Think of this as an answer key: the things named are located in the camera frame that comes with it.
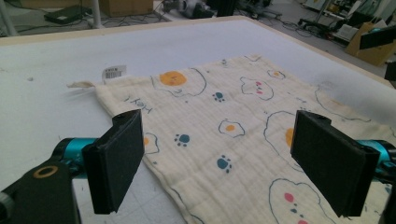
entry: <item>paw print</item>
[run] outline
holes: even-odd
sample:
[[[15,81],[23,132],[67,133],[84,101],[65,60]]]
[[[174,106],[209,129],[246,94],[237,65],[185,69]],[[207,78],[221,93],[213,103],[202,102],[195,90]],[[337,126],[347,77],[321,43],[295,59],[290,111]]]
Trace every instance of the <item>paw print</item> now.
[[[177,134],[175,137],[175,142],[177,142],[178,147],[186,147],[190,142],[190,137],[187,134]]]
[[[218,159],[218,167],[221,170],[225,170],[227,174],[230,173],[231,169],[233,168],[231,165],[231,160],[227,159],[224,155],[221,155],[221,158]]]
[[[225,101],[224,100],[224,96],[223,96],[223,94],[221,92],[216,92],[212,96],[213,96],[213,98],[215,98],[215,101],[217,101],[217,102],[221,103],[221,102]]]

